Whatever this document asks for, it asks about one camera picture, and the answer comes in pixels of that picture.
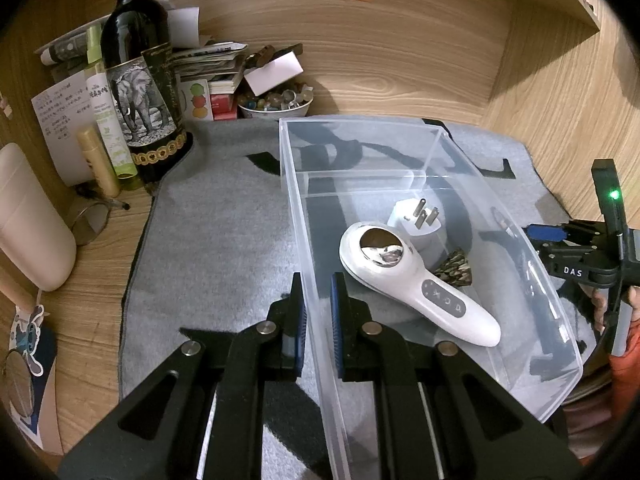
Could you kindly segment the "patterned hair clip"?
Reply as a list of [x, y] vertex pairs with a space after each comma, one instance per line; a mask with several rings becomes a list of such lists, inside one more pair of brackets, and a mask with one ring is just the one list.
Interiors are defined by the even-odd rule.
[[462, 249], [456, 249], [433, 271], [436, 278], [460, 288], [471, 286], [473, 277], [468, 257]]

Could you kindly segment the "white power plug adapter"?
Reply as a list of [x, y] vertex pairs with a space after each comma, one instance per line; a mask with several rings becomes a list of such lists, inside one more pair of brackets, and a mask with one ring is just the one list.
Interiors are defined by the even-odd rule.
[[425, 198], [406, 198], [393, 206], [387, 225], [413, 244], [416, 250], [423, 250], [434, 240], [442, 222], [439, 210], [427, 206]]

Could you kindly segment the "clear plastic storage bin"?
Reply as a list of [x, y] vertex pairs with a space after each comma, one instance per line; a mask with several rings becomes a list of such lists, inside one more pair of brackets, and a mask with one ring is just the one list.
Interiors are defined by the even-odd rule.
[[536, 419], [556, 413], [582, 377], [575, 309], [524, 228], [565, 214], [523, 144], [464, 125], [357, 116], [287, 119], [279, 141], [336, 478], [380, 470], [373, 387], [342, 382], [334, 356], [331, 280], [355, 224], [410, 238], [409, 261], [430, 271], [462, 252], [472, 275], [464, 294], [494, 317], [501, 339], [492, 348], [462, 341], [461, 350]]

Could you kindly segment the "white handheld massager device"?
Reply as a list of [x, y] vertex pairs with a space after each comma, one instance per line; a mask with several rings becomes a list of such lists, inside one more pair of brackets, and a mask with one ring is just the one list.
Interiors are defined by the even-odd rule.
[[427, 270], [416, 248], [390, 226], [356, 222], [343, 233], [341, 264], [360, 284], [413, 308], [469, 344], [494, 348], [498, 321], [475, 300]]

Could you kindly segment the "grey mat with black letters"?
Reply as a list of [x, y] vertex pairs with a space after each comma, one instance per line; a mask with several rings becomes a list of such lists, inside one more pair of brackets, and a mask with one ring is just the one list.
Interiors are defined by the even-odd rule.
[[596, 346], [576, 285], [550, 278], [522, 229], [562, 223], [525, 146], [431, 119], [323, 116], [238, 120], [195, 130], [156, 193], [124, 301], [119, 382], [128, 394], [181, 344], [183, 331], [237, 333], [304, 279], [303, 376], [266, 394], [267, 479], [374, 479], [370, 384], [338, 380], [329, 296], [338, 243], [357, 221], [385, 222], [397, 202], [439, 212], [421, 257], [462, 250], [468, 294], [502, 338], [465, 351], [537, 418], [566, 399]]

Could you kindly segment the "blue cartoon sticker card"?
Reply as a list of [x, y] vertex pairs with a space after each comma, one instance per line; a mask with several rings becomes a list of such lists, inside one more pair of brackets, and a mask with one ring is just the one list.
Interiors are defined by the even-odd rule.
[[30, 315], [15, 308], [1, 378], [17, 429], [43, 452], [62, 456], [55, 391], [58, 345], [46, 316], [42, 304]]

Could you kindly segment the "round eyeglasses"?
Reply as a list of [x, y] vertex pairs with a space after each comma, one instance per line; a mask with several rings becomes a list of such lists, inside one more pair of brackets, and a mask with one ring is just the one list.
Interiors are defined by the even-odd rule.
[[130, 203], [109, 197], [79, 197], [66, 212], [65, 221], [78, 247], [87, 246], [106, 229], [113, 211], [128, 211]]

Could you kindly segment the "cream insulated mug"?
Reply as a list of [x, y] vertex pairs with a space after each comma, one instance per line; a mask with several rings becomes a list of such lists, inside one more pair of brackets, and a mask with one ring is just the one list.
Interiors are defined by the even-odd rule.
[[15, 143], [1, 149], [1, 250], [45, 292], [66, 282], [77, 255], [72, 231]]

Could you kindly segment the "yellow lip balm stick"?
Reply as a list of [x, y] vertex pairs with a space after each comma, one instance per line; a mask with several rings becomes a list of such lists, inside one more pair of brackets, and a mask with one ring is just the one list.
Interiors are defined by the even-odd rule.
[[94, 175], [102, 194], [108, 198], [119, 196], [120, 185], [100, 136], [93, 126], [80, 129], [76, 138], [82, 154]]

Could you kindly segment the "white bowl of trinkets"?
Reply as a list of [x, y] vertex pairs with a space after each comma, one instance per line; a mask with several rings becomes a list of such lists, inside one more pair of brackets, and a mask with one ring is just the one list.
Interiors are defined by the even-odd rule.
[[305, 117], [314, 102], [314, 87], [292, 82], [255, 96], [247, 91], [235, 99], [245, 118], [279, 120], [287, 117]]

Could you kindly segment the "green white tube bottle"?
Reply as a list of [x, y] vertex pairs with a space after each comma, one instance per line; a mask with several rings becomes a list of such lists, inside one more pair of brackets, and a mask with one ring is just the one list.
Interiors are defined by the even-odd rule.
[[126, 143], [122, 127], [114, 107], [114, 98], [101, 50], [101, 26], [91, 25], [86, 33], [87, 62], [86, 88], [93, 110], [94, 120], [106, 154], [119, 181], [129, 181], [138, 173]]

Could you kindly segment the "handwritten white paper note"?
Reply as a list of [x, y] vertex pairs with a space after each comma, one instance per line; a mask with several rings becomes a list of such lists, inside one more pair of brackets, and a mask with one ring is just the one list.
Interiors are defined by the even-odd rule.
[[76, 133], [93, 125], [86, 76], [79, 72], [32, 98], [32, 108], [55, 170], [66, 186], [93, 179]]

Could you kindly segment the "dark wine bottle elephant label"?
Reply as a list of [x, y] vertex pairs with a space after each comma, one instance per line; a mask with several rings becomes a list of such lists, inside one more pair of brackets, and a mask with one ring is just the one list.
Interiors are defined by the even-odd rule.
[[168, 13], [156, 0], [116, 0], [101, 34], [116, 114], [142, 181], [157, 184], [193, 140], [171, 67]]

